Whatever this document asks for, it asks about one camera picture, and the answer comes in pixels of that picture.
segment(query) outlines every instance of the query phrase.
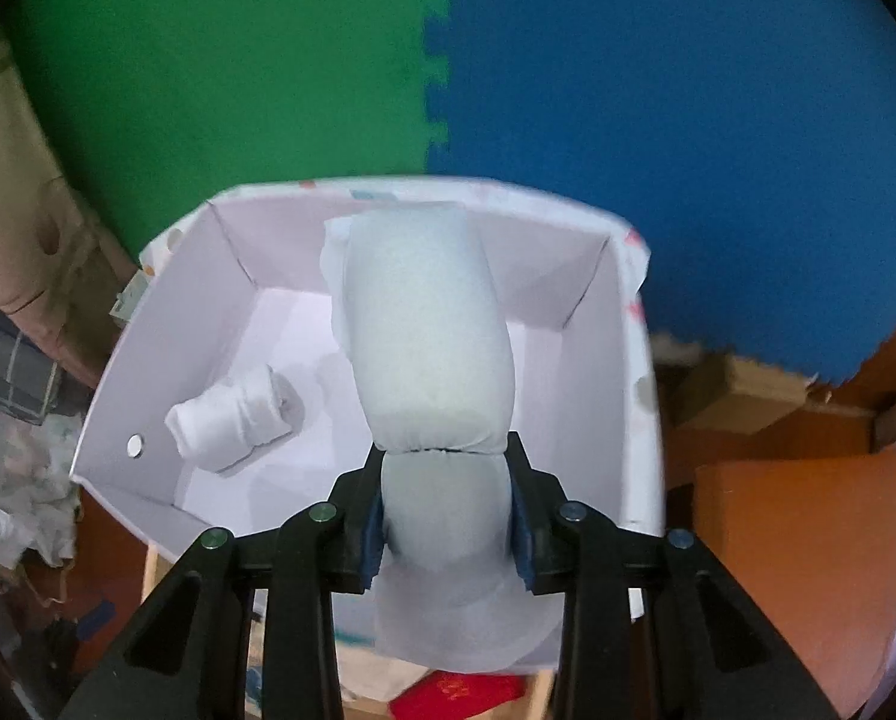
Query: blue gripper pad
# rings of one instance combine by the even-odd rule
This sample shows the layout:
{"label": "blue gripper pad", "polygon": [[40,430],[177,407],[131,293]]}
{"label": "blue gripper pad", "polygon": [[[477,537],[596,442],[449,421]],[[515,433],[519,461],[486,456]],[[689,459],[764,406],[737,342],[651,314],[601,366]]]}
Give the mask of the blue gripper pad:
{"label": "blue gripper pad", "polygon": [[525,582],[525,589],[534,586],[534,539],[528,519],[525,517],[525,500],[514,480],[511,480],[511,554],[518,576]]}
{"label": "blue gripper pad", "polygon": [[384,504],[380,490],[374,495],[371,512],[361,532],[361,584],[371,589],[371,581],[382,567],[384,553]]}

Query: blue foam mat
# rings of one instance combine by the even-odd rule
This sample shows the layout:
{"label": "blue foam mat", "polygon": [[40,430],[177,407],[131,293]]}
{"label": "blue foam mat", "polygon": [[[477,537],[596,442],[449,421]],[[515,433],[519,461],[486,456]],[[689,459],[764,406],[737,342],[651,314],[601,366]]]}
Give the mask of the blue foam mat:
{"label": "blue foam mat", "polygon": [[609,209],[648,324],[830,381],[896,327],[896,24],[878,0],[451,0],[429,172]]}

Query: white plastic bag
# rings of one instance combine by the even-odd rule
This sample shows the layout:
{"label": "white plastic bag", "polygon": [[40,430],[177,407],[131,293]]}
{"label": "white plastic bag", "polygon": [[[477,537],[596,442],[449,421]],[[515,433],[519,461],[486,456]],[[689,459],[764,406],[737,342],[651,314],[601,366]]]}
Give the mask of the white plastic bag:
{"label": "white plastic bag", "polygon": [[30,425],[0,413],[0,565],[28,547],[48,565],[74,557],[77,485],[67,478],[81,420],[48,415]]}

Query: white cloth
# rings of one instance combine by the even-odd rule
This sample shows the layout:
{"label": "white cloth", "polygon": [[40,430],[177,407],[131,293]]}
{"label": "white cloth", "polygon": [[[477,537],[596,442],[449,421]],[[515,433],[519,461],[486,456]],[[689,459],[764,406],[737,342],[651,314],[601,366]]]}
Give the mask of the white cloth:
{"label": "white cloth", "polygon": [[48,565],[74,557],[78,488],[68,478],[81,419],[53,413],[30,425],[0,413],[0,565],[37,549]]}
{"label": "white cloth", "polygon": [[428,668],[499,671],[555,628],[561,597],[531,595],[511,557],[504,456],[388,453],[382,501],[380,650]]}
{"label": "white cloth", "polygon": [[269,365],[257,365],[172,406],[164,424],[185,460],[219,471],[256,446],[297,433],[302,420],[304,407],[291,384]]}
{"label": "white cloth", "polygon": [[514,363],[480,239],[453,205],[367,211],[326,224],[321,271],[387,450],[377,646],[430,668],[507,668],[557,625],[561,599],[528,593],[510,554]]}
{"label": "white cloth", "polygon": [[374,443],[390,452],[504,452],[511,341],[462,208],[401,206],[329,220],[321,271]]}

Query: screw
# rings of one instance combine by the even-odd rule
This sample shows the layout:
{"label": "screw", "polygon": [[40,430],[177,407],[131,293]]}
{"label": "screw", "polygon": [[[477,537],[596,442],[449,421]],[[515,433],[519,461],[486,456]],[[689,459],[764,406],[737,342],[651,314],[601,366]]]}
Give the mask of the screw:
{"label": "screw", "polygon": [[694,535],[684,528],[675,528],[667,532],[667,543],[675,549],[688,549],[694,545]]}
{"label": "screw", "polygon": [[328,501],[316,503],[307,510],[307,516],[315,522],[330,522],[334,519],[334,514],[337,514],[337,507]]}
{"label": "screw", "polygon": [[144,436],[139,433],[134,434],[128,439],[128,457],[136,459],[142,456],[144,451]]}
{"label": "screw", "polygon": [[561,517],[569,522],[581,522],[582,519],[588,517],[588,508],[579,501],[568,501],[561,504],[558,514],[561,514]]}
{"label": "screw", "polygon": [[228,532],[224,528],[211,528],[201,533],[201,546],[205,549],[217,549],[228,541]]}

